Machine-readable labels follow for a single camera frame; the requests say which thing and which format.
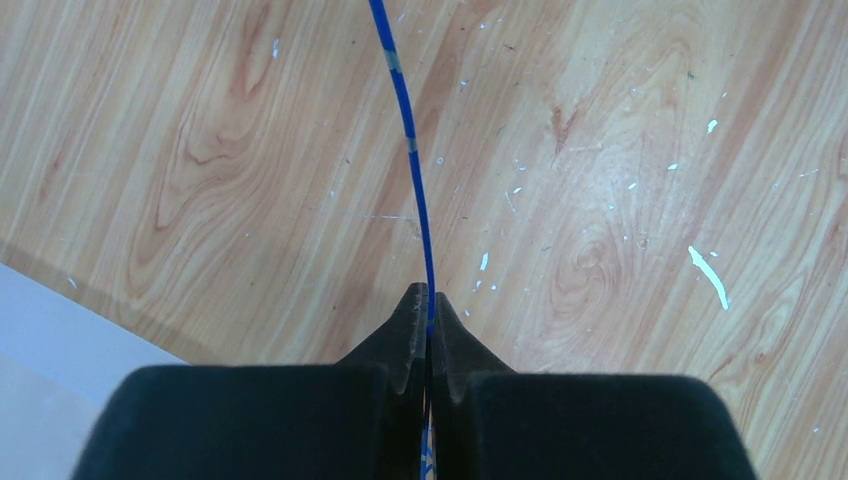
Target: paint splatter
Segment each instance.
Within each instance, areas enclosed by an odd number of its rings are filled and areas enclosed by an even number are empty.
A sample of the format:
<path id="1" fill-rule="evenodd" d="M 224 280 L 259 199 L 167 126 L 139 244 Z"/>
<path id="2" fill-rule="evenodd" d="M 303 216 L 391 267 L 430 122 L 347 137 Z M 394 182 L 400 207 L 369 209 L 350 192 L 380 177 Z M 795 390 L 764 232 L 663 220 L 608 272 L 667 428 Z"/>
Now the paint splatter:
<path id="1" fill-rule="evenodd" d="M 512 203 L 512 199 L 509 198 L 509 192 L 504 190 L 504 195 L 506 196 L 506 201 L 507 203 L 509 203 L 509 208 L 510 210 L 512 210 L 512 213 L 518 215 L 518 212 L 515 210 L 515 204 Z"/>
<path id="2" fill-rule="evenodd" d="M 343 212 L 342 215 L 350 216 L 350 217 L 358 217 L 358 218 L 381 218 L 381 219 L 390 219 L 390 220 L 418 220 L 418 217 L 411 215 L 374 215 L 371 213 L 356 213 L 356 212 Z"/>
<path id="3" fill-rule="evenodd" d="M 592 145 L 592 146 L 588 146 L 588 147 L 569 147 L 568 151 L 569 152 L 585 152 L 585 151 L 588 151 L 588 150 L 603 150 L 603 149 L 604 149 L 604 144 L 601 143 L 601 142 L 598 142 L 596 145 Z"/>
<path id="4" fill-rule="evenodd" d="M 710 282 L 713 284 L 713 287 L 715 287 L 716 292 L 718 293 L 718 299 L 721 301 L 722 308 L 727 310 L 727 292 L 724 289 L 724 284 L 721 283 L 721 279 L 718 278 L 718 275 L 715 273 L 715 270 L 713 270 L 713 267 L 711 267 L 707 263 L 707 261 L 704 260 L 704 257 L 702 257 L 701 254 L 698 253 L 697 250 L 695 250 L 695 247 L 691 245 L 689 246 L 689 255 L 692 256 L 692 264 L 700 268 L 701 271 L 704 272 L 704 275 L 706 275 Z"/>

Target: white paint speck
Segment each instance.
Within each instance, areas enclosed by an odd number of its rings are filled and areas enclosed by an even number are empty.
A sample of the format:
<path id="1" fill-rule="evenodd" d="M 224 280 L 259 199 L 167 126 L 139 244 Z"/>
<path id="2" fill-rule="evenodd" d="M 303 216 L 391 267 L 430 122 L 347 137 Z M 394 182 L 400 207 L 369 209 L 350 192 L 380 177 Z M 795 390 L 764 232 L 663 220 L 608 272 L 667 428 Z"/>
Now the white paint speck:
<path id="1" fill-rule="evenodd" d="M 512 213 L 518 215 L 518 212 L 515 211 L 515 204 L 512 203 L 512 199 L 509 198 L 509 192 L 507 190 L 504 190 L 504 195 L 506 196 L 506 201 L 509 203 L 509 208 L 512 210 Z"/>
<path id="2" fill-rule="evenodd" d="M 568 147 L 569 152 L 585 152 L 588 150 L 603 150 L 604 144 L 601 142 L 596 143 L 595 145 L 589 145 L 586 147 Z"/>
<path id="3" fill-rule="evenodd" d="M 706 275 L 710 282 L 713 284 L 713 287 L 715 287 L 716 292 L 718 293 L 718 299 L 721 301 L 722 308 L 727 310 L 727 292 L 724 289 L 724 284 L 721 283 L 721 279 L 718 278 L 718 275 L 715 273 L 715 270 L 713 270 L 713 267 L 711 267 L 707 263 L 707 261 L 704 260 L 704 257 L 702 257 L 701 254 L 698 253 L 697 250 L 695 250 L 695 247 L 691 245 L 689 245 L 689 255 L 692 256 L 692 264 L 700 268 L 701 271 L 704 272 L 704 275 Z"/>

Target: wooden floor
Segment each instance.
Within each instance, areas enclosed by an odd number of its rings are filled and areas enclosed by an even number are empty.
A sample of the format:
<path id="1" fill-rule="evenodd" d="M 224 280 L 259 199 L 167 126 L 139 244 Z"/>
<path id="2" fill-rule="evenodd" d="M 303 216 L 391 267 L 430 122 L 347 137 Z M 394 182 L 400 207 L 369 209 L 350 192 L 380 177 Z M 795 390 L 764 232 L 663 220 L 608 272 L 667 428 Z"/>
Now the wooden floor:
<path id="1" fill-rule="evenodd" d="M 387 8 L 468 328 L 519 370 L 702 378 L 763 478 L 848 477 L 848 3 Z M 334 361 L 424 280 L 367 2 L 7 0 L 0 31 L 3 263 L 200 363 Z"/>

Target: blue cable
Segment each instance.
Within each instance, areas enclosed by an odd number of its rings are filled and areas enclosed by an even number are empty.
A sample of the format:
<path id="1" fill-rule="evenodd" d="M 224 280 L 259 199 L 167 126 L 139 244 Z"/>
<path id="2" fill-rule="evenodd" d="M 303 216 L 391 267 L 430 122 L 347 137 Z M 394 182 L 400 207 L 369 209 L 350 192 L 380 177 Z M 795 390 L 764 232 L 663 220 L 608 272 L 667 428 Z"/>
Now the blue cable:
<path id="1" fill-rule="evenodd" d="M 403 120 L 403 131 L 409 146 L 409 170 L 412 173 L 412 187 L 415 189 L 415 201 L 418 204 L 418 221 L 421 223 L 421 241 L 424 244 L 424 264 L 427 268 L 427 336 L 433 335 L 433 321 L 436 318 L 436 269 L 433 266 L 433 246 L 430 242 L 430 221 L 427 219 L 427 202 L 424 199 L 424 180 L 421 178 L 421 164 L 418 161 L 418 144 L 415 139 L 415 121 L 412 118 L 412 105 L 409 103 L 409 92 L 403 80 L 400 69 L 392 29 L 383 0 L 369 0 L 374 23 L 377 25 L 377 35 L 383 44 L 389 73 L 395 85 L 395 93 L 400 105 L 400 117 Z"/>

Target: wood grain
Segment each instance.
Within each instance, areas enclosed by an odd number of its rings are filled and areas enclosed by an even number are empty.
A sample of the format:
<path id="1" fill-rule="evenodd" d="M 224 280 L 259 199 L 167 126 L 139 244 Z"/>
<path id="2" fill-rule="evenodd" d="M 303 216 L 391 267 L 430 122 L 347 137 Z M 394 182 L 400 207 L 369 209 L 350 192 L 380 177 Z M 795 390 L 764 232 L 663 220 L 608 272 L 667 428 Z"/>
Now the wood grain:
<path id="1" fill-rule="evenodd" d="M 848 4 L 388 11 L 471 331 L 697 376 L 764 478 L 848 477 Z M 3 263 L 200 363 L 333 361 L 424 278 L 366 2 L 0 12 Z"/>

